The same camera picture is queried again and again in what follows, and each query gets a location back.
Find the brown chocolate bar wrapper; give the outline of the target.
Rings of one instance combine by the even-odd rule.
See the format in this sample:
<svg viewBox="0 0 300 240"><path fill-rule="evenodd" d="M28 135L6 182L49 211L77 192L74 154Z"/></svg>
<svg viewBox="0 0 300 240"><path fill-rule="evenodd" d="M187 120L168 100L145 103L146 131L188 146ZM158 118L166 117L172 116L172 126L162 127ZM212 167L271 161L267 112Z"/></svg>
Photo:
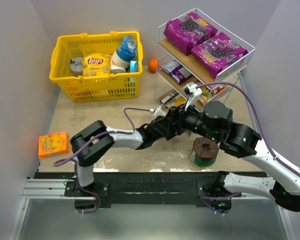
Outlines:
<svg viewBox="0 0 300 240"><path fill-rule="evenodd" d="M163 105L169 105L181 97L180 93L173 90L158 98L158 102Z"/></svg>

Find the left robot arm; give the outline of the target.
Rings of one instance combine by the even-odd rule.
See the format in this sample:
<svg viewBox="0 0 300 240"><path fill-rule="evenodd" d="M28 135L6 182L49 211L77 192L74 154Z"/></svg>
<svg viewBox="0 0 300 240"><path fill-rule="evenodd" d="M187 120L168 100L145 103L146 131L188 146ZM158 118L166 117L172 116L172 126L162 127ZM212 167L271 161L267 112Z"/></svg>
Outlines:
<svg viewBox="0 0 300 240"><path fill-rule="evenodd" d="M70 139L78 184L86 188L94 182L94 164L111 148L143 150L159 139L175 136L173 123L163 116L132 130L115 129L97 120Z"/></svg>

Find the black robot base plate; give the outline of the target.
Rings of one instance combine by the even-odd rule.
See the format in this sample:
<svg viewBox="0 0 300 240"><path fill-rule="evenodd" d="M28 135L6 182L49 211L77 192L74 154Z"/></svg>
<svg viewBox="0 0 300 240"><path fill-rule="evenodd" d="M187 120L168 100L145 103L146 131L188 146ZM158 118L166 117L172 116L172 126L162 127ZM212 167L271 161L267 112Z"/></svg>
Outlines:
<svg viewBox="0 0 300 240"><path fill-rule="evenodd" d="M226 213L235 197L225 190L212 190L219 179L216 172L102 172L93 176L87 192L74 180L66 183L64 195L76 199L78 210L92 207L97 194L103 208L114 204L195 205Z"/></svg>

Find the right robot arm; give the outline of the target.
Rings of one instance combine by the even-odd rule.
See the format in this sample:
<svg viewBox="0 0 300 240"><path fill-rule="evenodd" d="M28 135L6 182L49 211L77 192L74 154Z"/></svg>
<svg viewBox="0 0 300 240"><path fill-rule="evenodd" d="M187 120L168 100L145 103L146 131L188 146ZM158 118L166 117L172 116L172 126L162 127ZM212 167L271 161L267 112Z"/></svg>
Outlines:
<svg viewBox="0 0 300 240"><path fill-rule="evenodd" d="M245 124L233 121L233 110L219 101L207 103L199 113L193 106L171 107L169 123L177 131L190 130L219 144L226 154L243 159L267 176L251 177L220 171L206 190L210 200L228 199L241 193L274 200L292 212L300 212L300 168L268 147L259 133Z"/></svg>

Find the dark purple candy bag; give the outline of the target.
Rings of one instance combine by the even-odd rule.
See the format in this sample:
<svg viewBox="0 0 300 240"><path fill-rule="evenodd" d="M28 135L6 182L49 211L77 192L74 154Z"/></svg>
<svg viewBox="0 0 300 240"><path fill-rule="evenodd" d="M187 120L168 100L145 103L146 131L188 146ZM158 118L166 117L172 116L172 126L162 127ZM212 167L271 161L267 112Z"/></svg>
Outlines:
<svg viewBox="0 0 300 240"><path fill-rule="evenodd" d="M163 64L160 68L172 77L179 85L192 76L191 72L176 60Z"/></svg>

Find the purple grape candy bag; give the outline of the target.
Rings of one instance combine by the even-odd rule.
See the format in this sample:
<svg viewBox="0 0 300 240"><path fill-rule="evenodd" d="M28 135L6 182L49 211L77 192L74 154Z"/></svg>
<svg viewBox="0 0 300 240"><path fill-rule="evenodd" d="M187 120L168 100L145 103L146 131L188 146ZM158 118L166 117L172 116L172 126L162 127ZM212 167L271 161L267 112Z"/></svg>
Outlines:
<svg viewBox="0 0 300 240"><path fill-rule="evenodd" d="M170 20L163 34L184 55L204 41L214 37L218 30L194 12L187 13L183 20Z"/></svg>
<svg viewBox="0 0 300 240"><path fill-rule="evenodd" d="M215 36L193 47L191 53L206 67L211 77L216 79L220 72L244 57L248 50L224 32L218 32Z"/></svg>

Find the Fox's fruits candy bag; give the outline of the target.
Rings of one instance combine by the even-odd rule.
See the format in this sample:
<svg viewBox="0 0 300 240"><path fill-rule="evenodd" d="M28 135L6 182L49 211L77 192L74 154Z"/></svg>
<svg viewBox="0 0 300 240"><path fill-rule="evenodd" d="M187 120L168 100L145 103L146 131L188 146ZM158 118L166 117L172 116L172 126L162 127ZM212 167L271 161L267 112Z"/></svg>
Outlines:
<svg viewBox="0 0 300 240"><path fill-rule="evenodd" d="M201 105L205 105L209 101L217 101L227 94L228 88L224 85L220 86L203 86L200 88L202 93L198 99Z"/></svg>

